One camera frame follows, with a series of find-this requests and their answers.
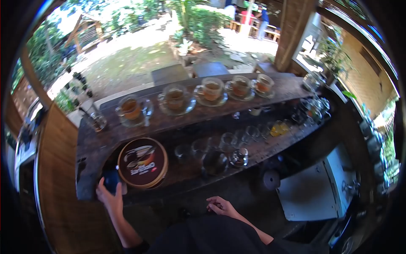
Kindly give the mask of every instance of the tea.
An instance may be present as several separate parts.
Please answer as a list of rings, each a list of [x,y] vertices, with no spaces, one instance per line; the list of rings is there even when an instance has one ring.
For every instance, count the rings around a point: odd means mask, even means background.
[[[257,82],[257,89],[261,92],[269,92],[270,84],[268,80],[260,78]]]
[[[135,99],[126,100],[120,108],[124,117],[129,120],[137,119],[141,112],[141,108]]]
[[[204,98],[209,101],[214,101],[220,96],[221,86],[215,82],[207,82],[203,89]]]
[[[233,91],[236,96],[244,96],[248,91],[248,84],[245,80],[237,79],[234,81]]]
[[[170,90],[166,94],[165,99],[168,108],[172,110],[179,109],[183,106],[184,102],[183,91],[180,89]]]

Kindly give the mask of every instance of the white shirt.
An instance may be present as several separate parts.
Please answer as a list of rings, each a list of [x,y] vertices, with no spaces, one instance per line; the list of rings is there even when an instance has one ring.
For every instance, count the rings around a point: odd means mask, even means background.
[[[234,5],[228,5],[224,8],[224,14],[230,16],[230,18],[234,19],[235,17],[235,7]]]

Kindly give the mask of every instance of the wooden hut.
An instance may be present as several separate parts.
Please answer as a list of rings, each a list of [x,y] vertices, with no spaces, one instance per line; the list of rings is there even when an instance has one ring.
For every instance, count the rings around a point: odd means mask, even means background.
[[[91,46],[103,41],[103,30],[100,21],[100,18],[82,13],[65,43],[65,48],[74,40],[76,50],[80,54]]]

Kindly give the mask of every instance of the hand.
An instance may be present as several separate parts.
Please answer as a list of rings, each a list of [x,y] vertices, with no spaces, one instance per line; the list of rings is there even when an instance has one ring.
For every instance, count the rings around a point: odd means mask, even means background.
[[[100,179],[96,189],[97,198],[104,204],[111,217],[123,216],[123,196],[121,182],[116,186],[116,195],[113,196],[103,185],[104,177]]]
[[[209,211],[214,211],[220,215],[227,215],[234,219],[240,219],[241,215],[235,210],[229,201],[224,200],[219,196],[211,197],[206,200],[209,201],[209,204],[207,205]]]

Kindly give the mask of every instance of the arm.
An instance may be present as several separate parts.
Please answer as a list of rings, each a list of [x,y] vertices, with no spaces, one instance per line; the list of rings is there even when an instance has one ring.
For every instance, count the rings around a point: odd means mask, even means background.
[[[274,238],[272,236],[259,230],[257,227],[255,227],[253,224],[251,224],[246,218],[244,218],[241,214],[239,214],[229,201],[224,200],[223,198],[218,197],[218,196],[211,197],[206,200],[209,201],[209,204],[207,206],[207,209],[209,211],[213,210],[217,214],[227,215],[231,218],[238,219],[242,222],[247,223],[248,225],[250,225],[251,227],[253,227],[255,229],[259,238],[261,239],[261,241],[264,244],[268,245],[270,242],[272,242],[274,240]]]
[[[121,244],[124,248],[139,246],[143,239],[137,234],[133,227],[125,220],[123,216],[123,196],[121,192],[121,183],[116,186],[116,195],[113,196],[103,185],[104,177],[100,179],[96,189],[97,198],[103,202],[113,223],[114,229],[119,235]]]

